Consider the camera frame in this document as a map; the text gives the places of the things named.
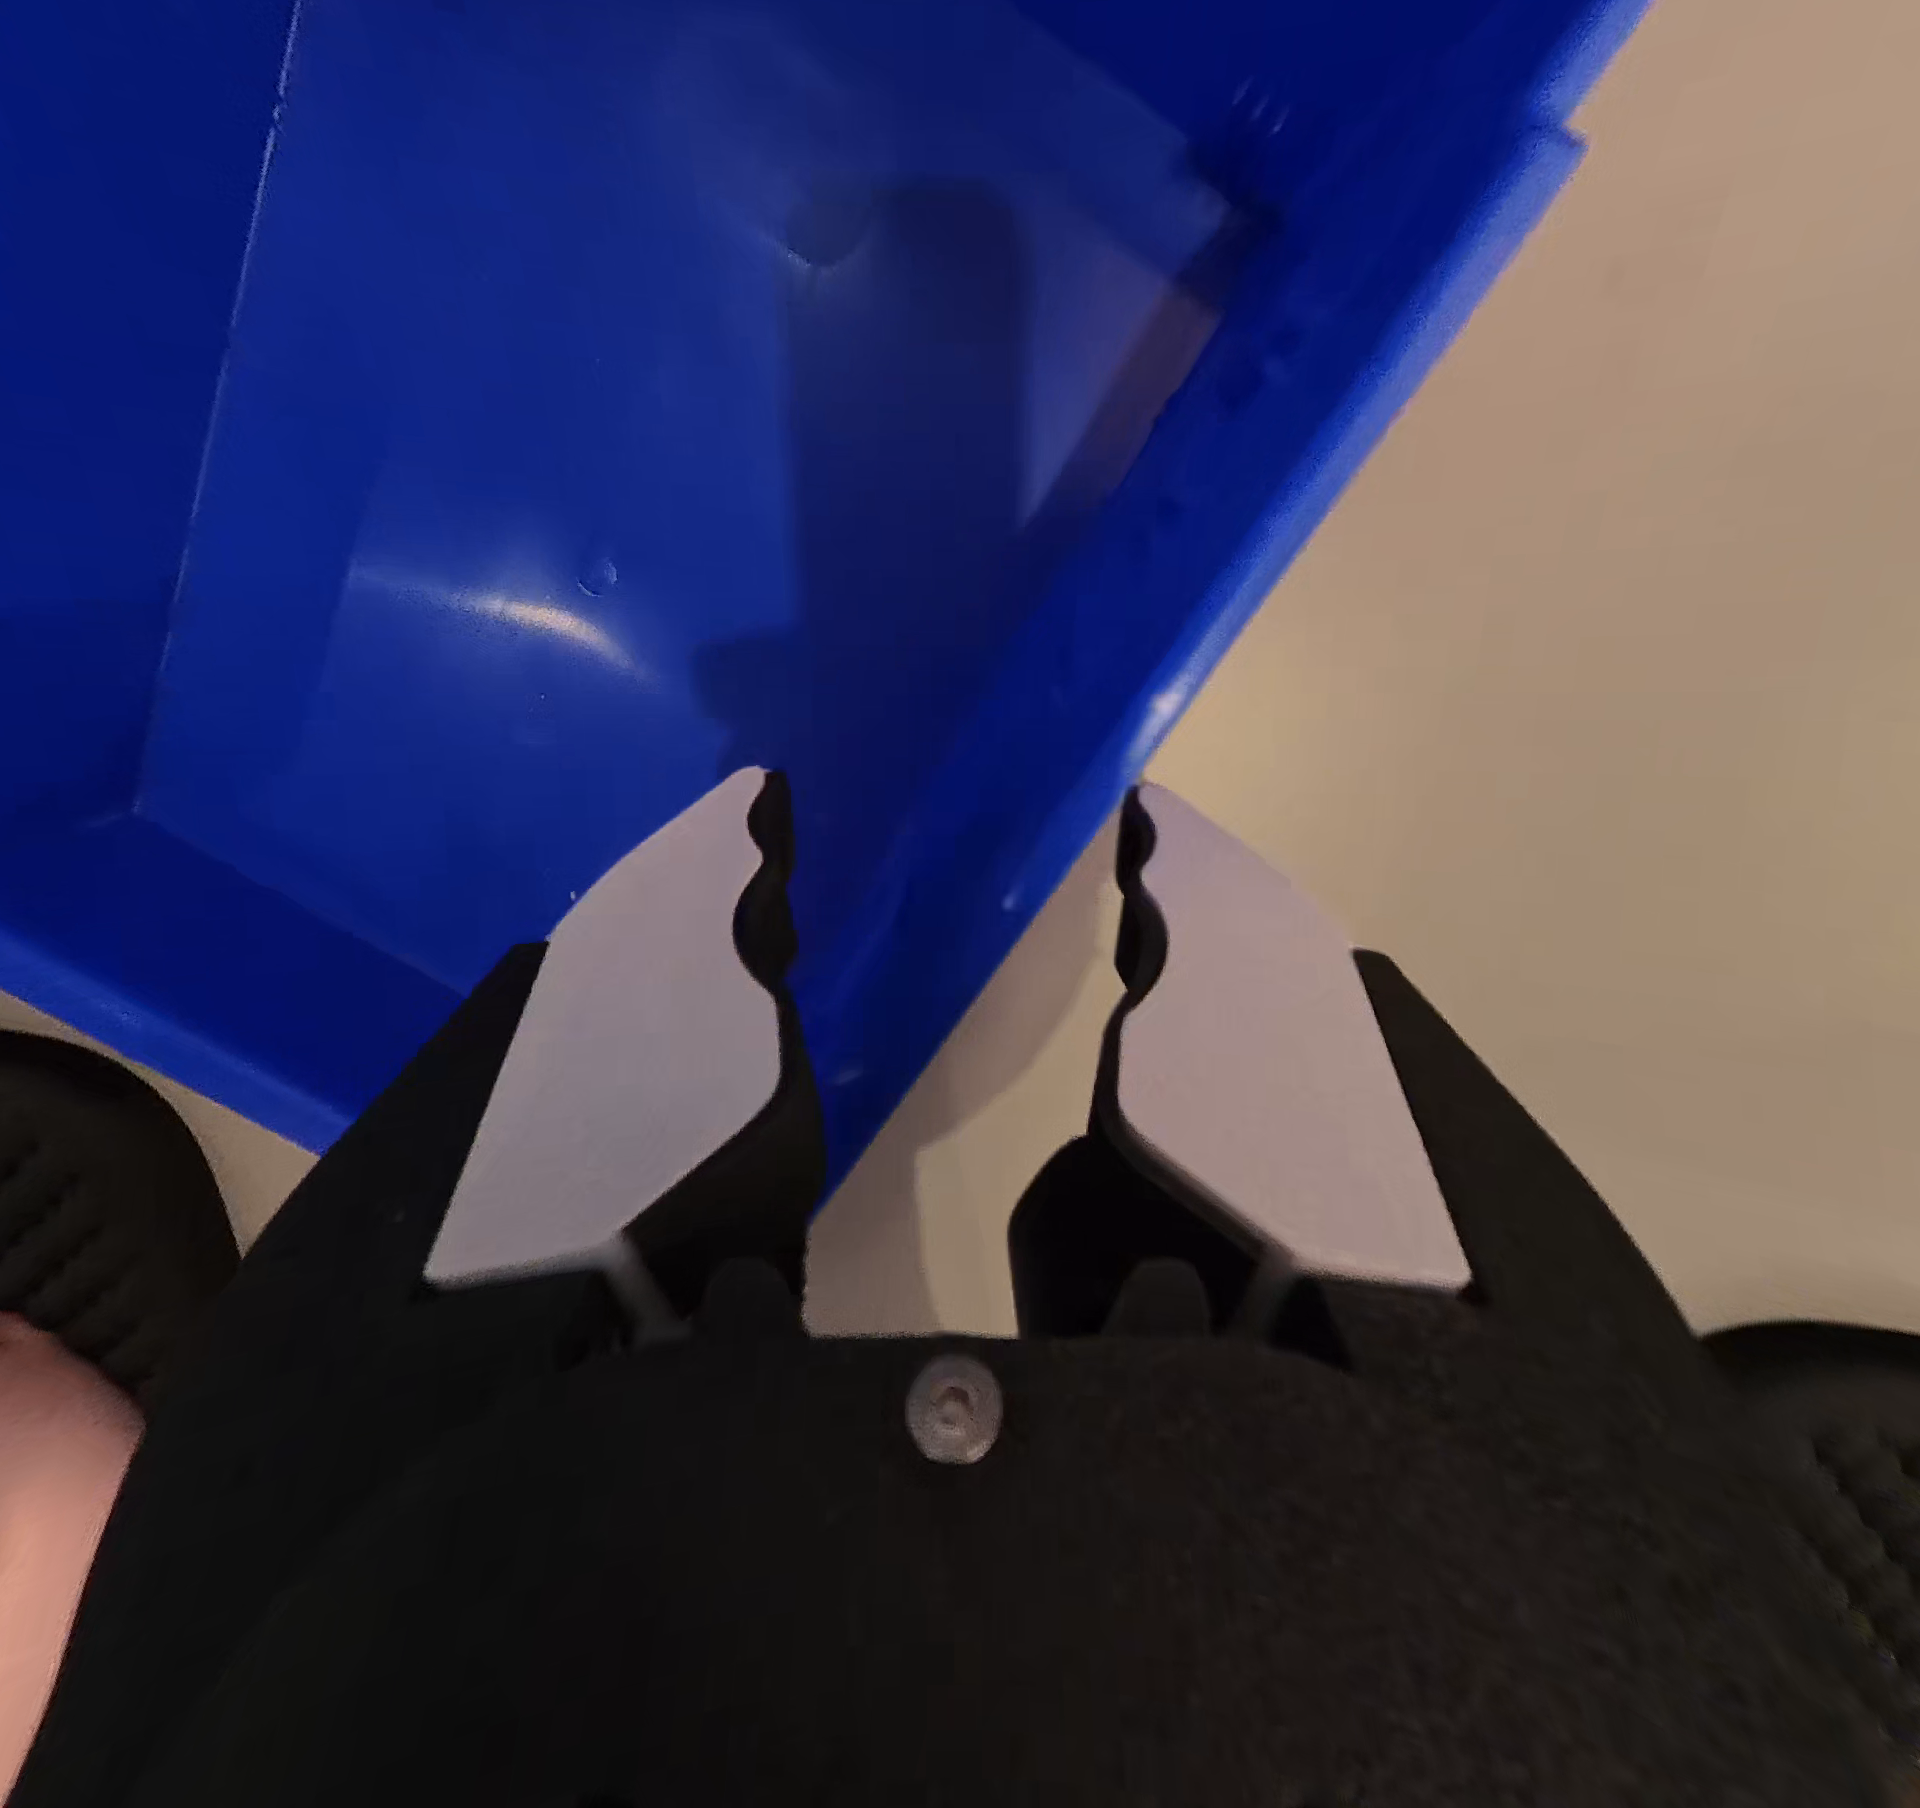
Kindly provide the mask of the blue plastic bin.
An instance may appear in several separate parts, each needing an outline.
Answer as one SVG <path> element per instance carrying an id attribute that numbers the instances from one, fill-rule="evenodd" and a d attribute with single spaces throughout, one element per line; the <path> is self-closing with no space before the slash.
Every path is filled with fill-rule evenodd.
<path id="1" fill-rule="evenodd" d="M 7 0 L 7 994 L 328 1146 L 788 767 L 826 1178 L 1647 0 Z"/>

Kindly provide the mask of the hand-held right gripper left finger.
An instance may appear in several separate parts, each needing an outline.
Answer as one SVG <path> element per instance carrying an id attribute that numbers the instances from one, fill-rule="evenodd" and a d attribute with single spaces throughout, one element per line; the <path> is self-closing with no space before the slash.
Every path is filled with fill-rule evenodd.
<path id="1" fill-rule="evenodd" d="M 792 869 L 788 773 L 737 767 L 587 883 L 541 948 L 429 1291 L 599 1276 L 639 1333 L 682 1330 L 723 1268 L 804 1300 L 826 1137 Z"/>

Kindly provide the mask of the person's right hand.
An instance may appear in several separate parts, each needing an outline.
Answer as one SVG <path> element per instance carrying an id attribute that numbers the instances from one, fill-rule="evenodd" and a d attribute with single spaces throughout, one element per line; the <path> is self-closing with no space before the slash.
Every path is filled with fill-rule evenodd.
<path id="1" fill-rule="evenodd" d="M 24 1317 L 0 1324 L 0 1707 L 31 1744 L 143 1409 Z"/>

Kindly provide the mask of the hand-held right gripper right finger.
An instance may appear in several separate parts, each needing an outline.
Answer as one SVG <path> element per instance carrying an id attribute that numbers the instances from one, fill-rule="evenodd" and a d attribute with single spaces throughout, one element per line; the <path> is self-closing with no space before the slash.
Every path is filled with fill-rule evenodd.
<path id="1" fill-rule="evenodd" d="M 1466 1300 L 1350 938 L 1162 789 L 1115 822 L 1115 1009 L 1087 1127 L 1007 1221 L 1028 1341 L 1333 1341 L 1325 1285 Z"/>

